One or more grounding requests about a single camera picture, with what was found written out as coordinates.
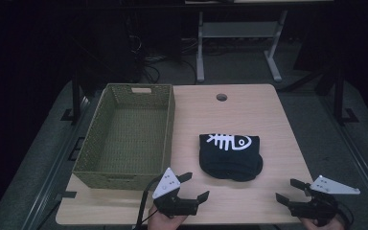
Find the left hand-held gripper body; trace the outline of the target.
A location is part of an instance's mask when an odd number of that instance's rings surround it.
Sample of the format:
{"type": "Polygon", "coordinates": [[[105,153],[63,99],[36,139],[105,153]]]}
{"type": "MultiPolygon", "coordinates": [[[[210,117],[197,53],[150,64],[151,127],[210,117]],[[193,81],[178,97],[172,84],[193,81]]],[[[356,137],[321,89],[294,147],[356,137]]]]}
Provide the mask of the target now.
{"type": "Polygon", "coordinates": [[[153,192],[153,204],[168,218],[175,216],[195,216],[198,206],[196,199],[180,198],[180,183],[171,168],[167,168],[153,192]]]}

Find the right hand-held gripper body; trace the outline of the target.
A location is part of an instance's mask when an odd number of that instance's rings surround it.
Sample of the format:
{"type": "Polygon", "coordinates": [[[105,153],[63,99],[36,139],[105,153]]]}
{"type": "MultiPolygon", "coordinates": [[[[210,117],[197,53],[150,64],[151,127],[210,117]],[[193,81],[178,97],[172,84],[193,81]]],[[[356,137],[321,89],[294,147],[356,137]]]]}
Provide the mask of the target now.
{"type": "Polygon", "coordinates": [[[340,215],[345,221],[350,221],[340,209],[334,195],[359,195],[360,189],[347,186],[325,176],[319,175],[308,191],[303,191],[310,196],[308,202],[290,201],[288,209],[293,217],[304,219],[316,219],[318,221],[330,221],[336,215],[340,215]]]}

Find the black cloth with fishbone print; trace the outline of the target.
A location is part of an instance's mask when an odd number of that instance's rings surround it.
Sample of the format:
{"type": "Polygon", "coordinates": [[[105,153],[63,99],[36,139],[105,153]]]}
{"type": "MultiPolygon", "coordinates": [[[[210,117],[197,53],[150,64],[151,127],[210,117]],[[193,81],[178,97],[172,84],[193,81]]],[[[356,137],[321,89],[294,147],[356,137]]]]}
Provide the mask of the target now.
{"type": "Polygon", "coordinates": [[[214,178],[250,181],[261,173],[263,165],[259,136],[199,135],[199,166],[214,178]]]}

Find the green woven basket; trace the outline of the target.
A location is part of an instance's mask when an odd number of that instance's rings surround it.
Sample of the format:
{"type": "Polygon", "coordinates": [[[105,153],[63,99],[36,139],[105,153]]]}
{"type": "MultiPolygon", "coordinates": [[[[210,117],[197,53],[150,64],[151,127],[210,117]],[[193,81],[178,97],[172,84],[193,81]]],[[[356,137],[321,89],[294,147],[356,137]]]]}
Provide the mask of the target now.
{"type": "Polygon", "coordinates": [[[170,84],[108,84],[73,174],[92,189],[145,189],[171,164],[174,112],[170,84]]]}

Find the person's right hand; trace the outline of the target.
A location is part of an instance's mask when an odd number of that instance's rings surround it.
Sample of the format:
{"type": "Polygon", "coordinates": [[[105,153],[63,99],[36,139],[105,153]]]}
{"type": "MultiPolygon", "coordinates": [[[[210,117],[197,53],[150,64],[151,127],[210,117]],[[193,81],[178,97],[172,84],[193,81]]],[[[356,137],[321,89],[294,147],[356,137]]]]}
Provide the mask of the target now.
{"type": "Polygon", "coordinates": [[[307,230],[345,230],[344,225],[336,218],[333,218],[323,226],[318,226],[316,219],[300,218],[300,221],[307,230]]]}

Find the person's left hand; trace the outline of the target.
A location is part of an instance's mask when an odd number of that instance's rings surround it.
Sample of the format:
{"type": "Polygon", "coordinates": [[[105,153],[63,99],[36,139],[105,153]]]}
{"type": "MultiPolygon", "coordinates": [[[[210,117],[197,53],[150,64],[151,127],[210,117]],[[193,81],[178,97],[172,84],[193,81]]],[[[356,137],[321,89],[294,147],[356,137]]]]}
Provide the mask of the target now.
{"type": "Polygon", "coordinates": [[[168,218],[159,213],[155,206],[152,206],[149,209],[149,214],[148,230],[177,230],[178,227],[187,219],[187,216],[168,218]]]}

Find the black metal stand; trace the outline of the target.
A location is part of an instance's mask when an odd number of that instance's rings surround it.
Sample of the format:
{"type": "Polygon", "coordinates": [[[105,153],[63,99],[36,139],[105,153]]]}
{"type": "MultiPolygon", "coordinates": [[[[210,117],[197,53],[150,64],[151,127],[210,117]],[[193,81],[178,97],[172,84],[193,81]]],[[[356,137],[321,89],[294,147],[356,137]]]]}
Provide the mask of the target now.
{"type": "Polygon", "coordinates": [[[67,108],[61,117],[61,121],[69,121],[74,125],[81,115],[81,90],[79,75],[77,71],[74,71],[71,79],[72,83],[72,107],[67,108]]]}
{"type": "Polygon", "coordinates": [[[336,121],[344,126],[346,123],[357,123],[358,118],[351,108],[343,108],[344,74],[341,68],[336,71],[333,93],[333,116],[336,121]]]}

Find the metal floor rail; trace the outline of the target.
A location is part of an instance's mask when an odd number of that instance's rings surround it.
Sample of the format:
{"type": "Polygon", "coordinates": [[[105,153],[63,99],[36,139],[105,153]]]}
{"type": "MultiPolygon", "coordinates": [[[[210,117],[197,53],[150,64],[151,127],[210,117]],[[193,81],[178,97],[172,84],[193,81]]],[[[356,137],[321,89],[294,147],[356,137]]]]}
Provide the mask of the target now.
{"type": "Polygon", "coordinates": [[[70,177],[70,170],[63,172],[62,167],[82,136],[82,129],[79,120],[72,121],[69,112],[73,109],[66,103],[67,99],[56,101],[25,160],[34,196],[21,230],[37,229],[50,198],[56,194],[55,188],[66,184],[70,177]]]}
{"type": "Polygon", "coordinates": [[[358,148],[354,139],[350,135],[348,129],[346,128],[346,125],[343,122],[339,122],[335,118],[334,113],[332,111],[332,105],[324,98],[320,98],[319,101],[324,106],[327,114],[331,117],[333,125],[335,126],[336,130],[341,136],[343,142],[345,143],[345,146],[349,150],[349,153],[351,154],[351,157],[353,158],[353,162],[356,166],[356,169],[368,190],[368,164],[363,158],[360,149],[358,148]]]}

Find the grey metal desk frame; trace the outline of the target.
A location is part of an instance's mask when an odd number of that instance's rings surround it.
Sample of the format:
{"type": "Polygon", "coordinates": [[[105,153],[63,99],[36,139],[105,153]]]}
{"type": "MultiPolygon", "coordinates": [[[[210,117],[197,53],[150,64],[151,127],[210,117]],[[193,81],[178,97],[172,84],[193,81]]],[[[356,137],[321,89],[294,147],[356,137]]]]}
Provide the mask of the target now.
{"type": "Polygon", "coordinates": [[[203,12],[198,14],[197,52],[196,52],[196,80],[205,81],[203,61],[204,38],[271,38],[269,49],[264,51],[264,58],[272,78],[276,82],[282,81],[282,76],[276,65],[274,55],[285,26],[288,12],[282,11],[277,21],[263,22],[205,22],[203,12]]]}

